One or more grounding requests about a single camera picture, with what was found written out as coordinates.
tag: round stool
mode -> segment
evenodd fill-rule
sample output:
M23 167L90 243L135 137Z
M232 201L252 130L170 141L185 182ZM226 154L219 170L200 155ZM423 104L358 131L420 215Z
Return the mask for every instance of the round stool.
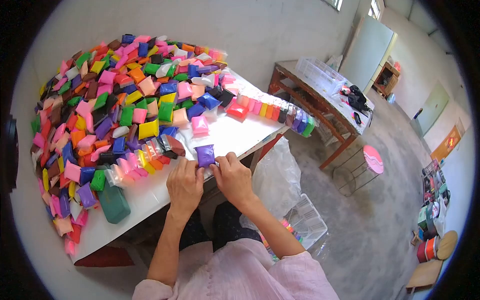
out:
M343 165L350 161L355 155L357 155L361 150L363 150L363 162L356 167L353 171L350 171ZM365 170L360 174L354 176L353 172L355 172L358 168L362 166L366 166ZM374 177L371 178L369 181L364 183L363 185L357 187L357 178L365 173L365 171L369 170L374 174ZM363 187L370 181L374 180L378 175L384 172L384 164L382 162L382 158L380 154L378 154L377 150L372 146L365 145L363 148L360 148L354 155L352 155L349 159L347 159L343 164L333 169L332 178L334 180L334 184L336 188L342 193L344 196L350 197L356 190ZM349 192L344 193L342 190L345 186L348 186L347 190Z

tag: dark pants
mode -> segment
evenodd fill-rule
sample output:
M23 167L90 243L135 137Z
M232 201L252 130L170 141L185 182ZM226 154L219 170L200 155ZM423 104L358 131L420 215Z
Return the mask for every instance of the dark pants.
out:
M229 241L248 238L262 242L260 235L252 229L243 228L239 218L241 212L230 202L225 201L218 205L213 215L213 230L215 239L211 239L200 222L200 210L197 208L185 225L180 238L180 251L188 246L211 240L213 251L217 251Z

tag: pink stool top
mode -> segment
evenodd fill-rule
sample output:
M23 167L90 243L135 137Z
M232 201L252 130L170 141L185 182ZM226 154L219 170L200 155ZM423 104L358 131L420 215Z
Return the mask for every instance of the pink stool top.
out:
M384 163L375 148L365 145L363 147L363 157L365 157L365 161L370 170L377 174L382 174L384 172Z

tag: pile of clay packets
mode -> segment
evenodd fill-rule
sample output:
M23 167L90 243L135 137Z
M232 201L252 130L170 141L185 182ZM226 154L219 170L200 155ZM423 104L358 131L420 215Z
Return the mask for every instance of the pile of clay packets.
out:
M217 108L239 119L251 112L309 136L303 110L264 93L239 93L221 50L133 36L102 42L62 60L40 90L31 122L32 161L48 216L65 251L75 254L89 209L117 224L130 208L122 189L185 156L176 134L190 124L208 134ZM213 145L195 148L200 167Z

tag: pink shirt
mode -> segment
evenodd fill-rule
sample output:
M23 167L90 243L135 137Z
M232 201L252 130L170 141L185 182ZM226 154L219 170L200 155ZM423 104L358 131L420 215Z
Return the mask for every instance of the pink shirt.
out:
M318 261L308 252L274 263L262 243L229 242L213 253L212 242L180 252L173 289L156 280L142 280L134 300L161 299L338 299Z

